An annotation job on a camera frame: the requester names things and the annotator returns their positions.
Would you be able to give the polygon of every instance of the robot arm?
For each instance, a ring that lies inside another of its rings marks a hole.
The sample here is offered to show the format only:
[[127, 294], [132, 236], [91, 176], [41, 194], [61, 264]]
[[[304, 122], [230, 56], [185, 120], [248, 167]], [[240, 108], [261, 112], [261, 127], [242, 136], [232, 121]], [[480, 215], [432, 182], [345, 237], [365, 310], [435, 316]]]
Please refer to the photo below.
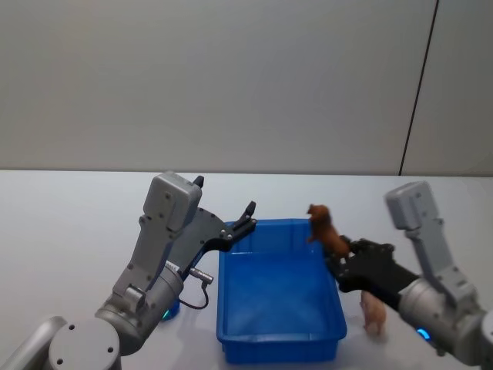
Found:
[[369, 291], [398, 311], [438, 354], [491, 368], [493, 314], [479, 307], [474, 285], [453, 261], [429, 185], [409, 183], [385, 198], [395, 227], [405, 230], [414, 245], [423, 276], [397, 264], [390, 244], [346, 238], [349, 258], [326, 258], [340, 290]]
[[0, 369], [121, 369], [120, 356], [143, 346], [189, 275], [210, 284], [212, 278], [195, 269], [203, 254], [229, 251], [256, 226], [254, 202], [232, 225], [198, 208], [202, 186], [203, 177], [193, 183], [172, 172], [155, 177], [132, 258], [96, 317], [45, 321]]

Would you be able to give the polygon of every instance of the white table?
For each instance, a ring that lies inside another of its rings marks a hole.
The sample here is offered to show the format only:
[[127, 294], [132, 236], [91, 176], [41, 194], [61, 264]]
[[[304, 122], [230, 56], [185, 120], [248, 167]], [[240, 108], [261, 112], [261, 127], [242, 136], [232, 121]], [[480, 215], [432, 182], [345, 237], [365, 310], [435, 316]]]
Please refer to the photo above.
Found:
[[[154, 173], [0, 172], [0, 363], [41, 319], [94, 315], [128, 262], [137, 219]], [[193, 179], [195, 174], [186, 174]], [[202, 206], [223, 220], [236, 219], [250, 200], [256, 217], [305, 217], [308, 204], [328, 204], [337, 229], [397, 246], [396, 259], [419, 272], [414, 251], [393, 228], [382, 196], [416, 180], [410, 177], [344, 177], [206, 174]], [[427, 178], [431, 183], [454, 257], [474, 282], [481, 303], [493, 306], [493, 182], [478, 178]], [[199, 268], [217, 276], [217, 252]], [[199, 301], [200, 284], [186, 283], [184, 298]], [[228, 369], [216, 340], [217, 283], [203, 311], [182, 308], [160, 325], [123, 368]], [[389, 310], [387, 340], [372, 341], [362, 329], [358, 293], [341, 294], [347, 337], [335, 362], [242, 367], [273, 369], [458, 369], [450, 355], [433, 349]]]

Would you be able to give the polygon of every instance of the gray wall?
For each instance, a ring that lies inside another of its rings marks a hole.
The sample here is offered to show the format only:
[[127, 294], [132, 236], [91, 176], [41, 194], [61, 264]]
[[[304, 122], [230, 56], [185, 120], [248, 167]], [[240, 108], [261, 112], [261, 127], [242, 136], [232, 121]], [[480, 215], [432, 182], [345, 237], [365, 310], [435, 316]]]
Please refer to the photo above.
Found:
[[4, 0], [0, 168], [396, 174], [433, 9]]
[[406, 174], [493, 175], [493, 2], [441, 0]]

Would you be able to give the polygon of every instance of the blue container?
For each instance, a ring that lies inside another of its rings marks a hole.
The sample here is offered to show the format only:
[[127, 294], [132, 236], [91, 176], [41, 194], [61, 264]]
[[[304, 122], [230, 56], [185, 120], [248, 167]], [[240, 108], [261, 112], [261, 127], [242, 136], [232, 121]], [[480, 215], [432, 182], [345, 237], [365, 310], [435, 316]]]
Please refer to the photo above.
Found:
[[334, 359], [346, 321], [309, 236], [307, 220], [261, 220], [220, 254], [216, 334], [229, 363]]

